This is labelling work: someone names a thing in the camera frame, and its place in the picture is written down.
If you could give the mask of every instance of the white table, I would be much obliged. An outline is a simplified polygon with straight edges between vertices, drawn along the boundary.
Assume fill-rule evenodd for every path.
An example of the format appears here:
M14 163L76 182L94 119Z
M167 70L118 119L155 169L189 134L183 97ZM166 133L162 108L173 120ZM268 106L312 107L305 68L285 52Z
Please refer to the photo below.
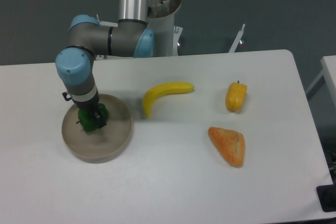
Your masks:
M332 218L316 187L331 184L295 61L286 50L97 61L100 93L122 99L134 127L126 149L88 164L61 136L71 102L54 64L0 67L0 223L267 223ZM195 91L163 97L143 119L158 83ZM231 82L248 85L239 113L225 109ZM210 126L246 141L230 167Z

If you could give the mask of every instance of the green pepper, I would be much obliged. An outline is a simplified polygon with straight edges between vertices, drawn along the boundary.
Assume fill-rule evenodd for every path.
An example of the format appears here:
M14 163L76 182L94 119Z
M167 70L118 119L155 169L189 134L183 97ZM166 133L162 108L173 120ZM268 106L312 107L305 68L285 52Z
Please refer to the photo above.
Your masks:
M105 121L107 121L107 119L109 118L109 112L106 109L105 105L102 103L98 103L98 109L100 113L103 115ZM91 113L88 110L79 109L78 119L84 131L91 132L98 129L95 120L93 119Z

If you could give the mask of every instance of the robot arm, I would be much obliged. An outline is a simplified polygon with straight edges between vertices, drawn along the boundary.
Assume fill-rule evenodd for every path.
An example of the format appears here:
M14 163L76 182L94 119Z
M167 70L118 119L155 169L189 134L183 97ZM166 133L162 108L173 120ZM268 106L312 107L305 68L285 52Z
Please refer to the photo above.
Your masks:
M56 68L68 90L64 98L87 110L98 128L106 121L98 109L99 93L92 74L95 56L151 57L154 33L147 28L147 14L148 0L120 0L118 27L100 26L87 15L72 20L68 47L57 56Z

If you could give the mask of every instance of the yellow banana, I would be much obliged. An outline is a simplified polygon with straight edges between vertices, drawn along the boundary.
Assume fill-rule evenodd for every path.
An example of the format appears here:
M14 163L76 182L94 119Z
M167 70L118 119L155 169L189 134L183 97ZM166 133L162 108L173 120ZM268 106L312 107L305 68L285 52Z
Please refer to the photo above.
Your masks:
M154 101L164 95L168 94L185 94L194 90L194 85L185 81L174 81L167 82L163 84L159 84L157 86L152 87L145 94L142 105L145 110L146 116L149 118L151 115L151 107Z

